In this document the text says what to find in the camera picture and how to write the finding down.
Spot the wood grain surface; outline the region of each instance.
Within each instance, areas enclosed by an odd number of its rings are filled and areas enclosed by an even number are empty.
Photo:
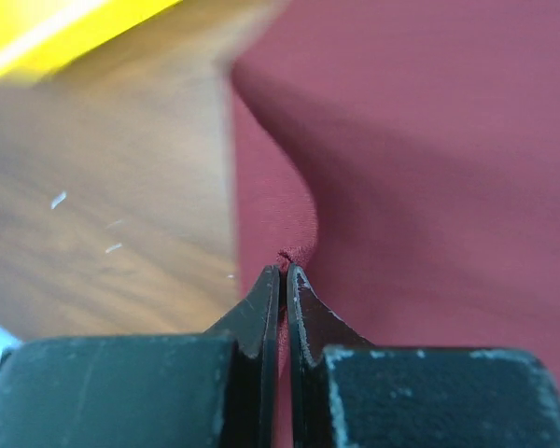
[[[0,86],[0,325],[201,331],[237,302],[223,76],[270,14],[187,0],[51,80]]]

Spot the maroon cloth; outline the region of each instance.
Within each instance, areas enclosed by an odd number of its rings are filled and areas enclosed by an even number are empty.
[[[244,291],[306,253],[375,343],[560,384],[560,0],[295,0],[231,80]]]

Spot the red fabric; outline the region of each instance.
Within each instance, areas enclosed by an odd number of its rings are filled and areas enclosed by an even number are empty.
[[[560,384],[560,0],[295,0],[231,80],[244,291],[304,247],[375,343]]]

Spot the scratch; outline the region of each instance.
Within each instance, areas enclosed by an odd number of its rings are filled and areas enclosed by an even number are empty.
[[[75,409],[75,415],[73,416],[73,420],[68,427],[68,430],[63,436],[61,441],[61,446],[68,446],[69,442],[71,441],[71,436],[73,435],[73,431],[78,427],[79,422],[81,421],[81,414],[83,413],[83,408],[85,408],[85,401],[87,400],[87,391],[90,386],[90,380],[93,376],[93,369],[95,368],[95,364],[97,364],[97,360],[102,354],[104,350],[104,345],[100,344],[97,350],[95,350],[95,354],[91,359],[90,365],[85,371],[85,376],[83,377],[83,383],[81,384],[81,388],[78,392],[78,400],[77,400],[77,408]]]
[[[255,311],[255,308],[253,307],[253,304],[251,303],[251,301],[249,300],[249,296],[245,297],[245,301],[247,302],[247,304],[249,305],[249,308],[251,308],[253,311]]]
[[[115,245],[110,246],[108,249],[105,250],[106,254],[110,252],[114,252],[116,249],[120,249],[122,247],[122,243],[117,243]]]
[[[63,191],[52,200],[51,208],[55,209],[62,201],[66,199],[66,191]]]
[[[108,224],[107,226],[105,226],[107,229],[110,229],[111,227],[114,226],[119,226],[120,224],[122,224],[124,222],[124,219],[118,219],[114,222],[111,222],[110,224]]]

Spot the yellow object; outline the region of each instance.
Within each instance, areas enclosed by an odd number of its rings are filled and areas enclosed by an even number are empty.
[[[42,77],[178,1],[0,0],[0,77]]]

